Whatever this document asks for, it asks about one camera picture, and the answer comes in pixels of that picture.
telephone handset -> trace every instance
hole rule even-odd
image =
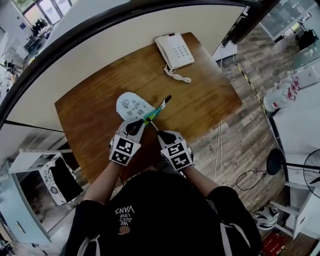
[[[165,73],[178,81],[184,81],[188,84],[191,83],[190,78],[182,77],[174,73],[177,68],[195,62],[182,36],[179,33],[159,36],[155,39],[155,43],[169,67],[169,70],[167,66],[164,68]]]

white helmet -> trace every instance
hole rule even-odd
[[[261,230],[271,230],[277,224],[279,211],[274,206],[263,206],[252,214],[256,226]]]

white bottle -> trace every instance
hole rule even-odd
[[[263,98],[263,104],[268,112],[274,112],[276,109],[285,108],[296,100],[291,87],[276,89],[268,93]]]

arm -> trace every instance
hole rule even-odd
[[[105,205],[112,195],[117,178],[124,166],[110,162],[100,176],[88,188],[83,200],[91,200]]]
[[[213,182],[211,179],[203,175],[196,168],[187,166],[182,170],[185,177],[191,182],[192,186],[199,190],[199,192],[207,198],[212,190],[219,187],[219,185]]]

desk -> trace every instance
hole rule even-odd
[[[164,73],[166,63],[154,43],[102,68],[55,103],[69,145],[90,183],[109,162],[109,142],[123,121],[116,112],[121,94],[136,93],[155,107],[172,95],[154,123],[161,130],[180,132],[189,143],[241,106],[232,85],[196,37],[190,32],[182,37],[195,62],[178,73],[192,78],[191,84]],[[152,126],[146,127],[140,143],[123,180],[160,159]]]

